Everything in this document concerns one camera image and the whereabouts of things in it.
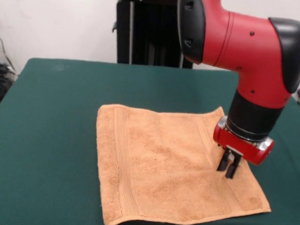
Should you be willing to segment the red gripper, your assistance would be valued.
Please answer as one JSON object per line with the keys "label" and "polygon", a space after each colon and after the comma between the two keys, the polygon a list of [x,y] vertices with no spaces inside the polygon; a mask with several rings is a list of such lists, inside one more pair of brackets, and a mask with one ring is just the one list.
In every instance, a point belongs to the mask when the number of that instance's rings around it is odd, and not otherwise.
{"label": "red gripper", "polygon": [[226,171],[226,178],[233,179],[242,157],[254,165],[260,165],[274,148],[275,141],[270,137],[262,142],[250,142],[242,139],[227,128],[227,119],[227,116],[220,118],[215,126],[213,139],[218,145],[224,147],[224,154],[217,168],[218,172],[227,169],[231,151],[239,154],[234,155],[234,160]]}

